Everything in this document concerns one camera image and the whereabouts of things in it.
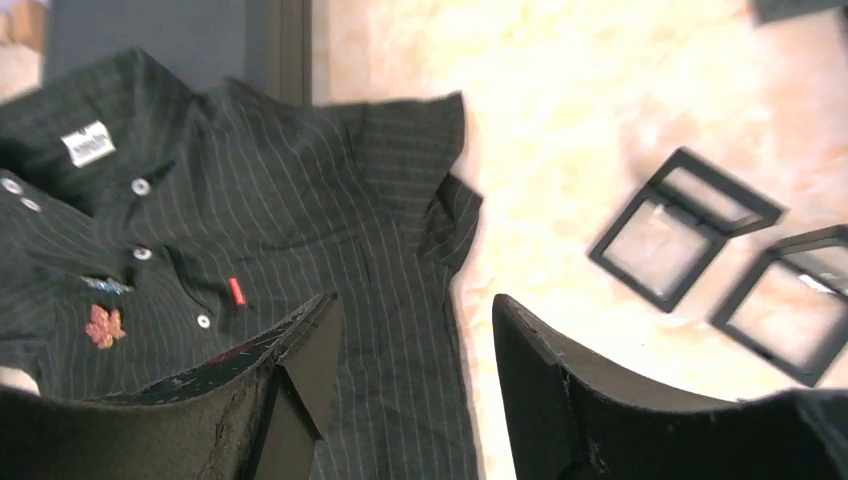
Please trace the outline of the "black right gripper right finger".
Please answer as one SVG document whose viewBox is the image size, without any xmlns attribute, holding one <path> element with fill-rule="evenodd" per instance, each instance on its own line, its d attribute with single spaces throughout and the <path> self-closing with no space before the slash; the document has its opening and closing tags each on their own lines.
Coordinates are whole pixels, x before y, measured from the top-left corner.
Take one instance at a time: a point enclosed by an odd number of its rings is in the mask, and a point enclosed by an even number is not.
<svg viewBox="0 0 848 480">
<path fill-rule="evenodd" d="M 847 394 L 787 390 L 728 402 L 655 381 L 492 305 L 497 367 L 521 479 L 843 479 Z"/>
</svg>

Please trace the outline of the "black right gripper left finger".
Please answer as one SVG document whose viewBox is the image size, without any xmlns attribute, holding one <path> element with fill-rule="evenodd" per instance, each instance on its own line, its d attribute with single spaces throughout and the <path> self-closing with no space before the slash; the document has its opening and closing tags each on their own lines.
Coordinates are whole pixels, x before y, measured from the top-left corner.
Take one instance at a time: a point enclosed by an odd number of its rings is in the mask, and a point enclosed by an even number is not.
<svg viewBox="0 0 848 480">
<path fill-rule="evenodd" d="M 331 416 L 333 294 L 205 364 L 89 401 L 1 391 L 5 479 L 306 479 Z"/>
</svg>

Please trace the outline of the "pink gold brooch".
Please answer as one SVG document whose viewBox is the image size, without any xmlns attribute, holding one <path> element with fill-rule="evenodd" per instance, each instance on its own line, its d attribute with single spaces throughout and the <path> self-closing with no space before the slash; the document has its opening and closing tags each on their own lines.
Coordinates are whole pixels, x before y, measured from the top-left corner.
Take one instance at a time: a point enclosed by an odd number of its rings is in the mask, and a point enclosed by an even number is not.
<svg viewBox="0 0 848 480">
<path fill-rule="evenodd" d="M 126 336 L 120 310 L 93 305 L 85 332 L 98 349 L 111 348 L 117 340 Z"/>
</svg>

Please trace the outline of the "black frame brooch box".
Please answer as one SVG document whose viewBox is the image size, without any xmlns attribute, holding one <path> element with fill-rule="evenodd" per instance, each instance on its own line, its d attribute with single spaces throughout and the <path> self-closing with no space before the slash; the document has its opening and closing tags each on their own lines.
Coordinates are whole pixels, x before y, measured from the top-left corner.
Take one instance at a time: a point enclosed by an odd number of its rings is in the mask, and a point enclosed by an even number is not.
<svg viewBox="0 0 848 480">
<path fill-rule="evenodd" d="M 679 147 L 634 193 L 588 257 L 669 313 L 730 239 L 776 225 L 784 211 L 765 194 Z"/>
</svg>

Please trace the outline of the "black pinstriped button shirt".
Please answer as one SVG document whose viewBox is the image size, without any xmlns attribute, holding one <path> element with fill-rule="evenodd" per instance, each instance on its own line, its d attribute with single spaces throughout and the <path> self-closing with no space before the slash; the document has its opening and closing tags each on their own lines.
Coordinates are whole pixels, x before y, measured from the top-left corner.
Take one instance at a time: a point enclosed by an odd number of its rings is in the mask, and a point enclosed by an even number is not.
<svg viewBox="0 0 848 480">
<path fill-rule="evenodd" d="M 4 104 L 2 368 L 54 398 L 135 392 L 334 292 L 312 477 L 477 478 L 450 297 L 481 206 L 451 171 L 465 134 L 457 92 L 297 107 L 237 80 L 194 91 L 137 49 Z M 93 305 L 122 314 L 109 349 Z"/>
</svg>

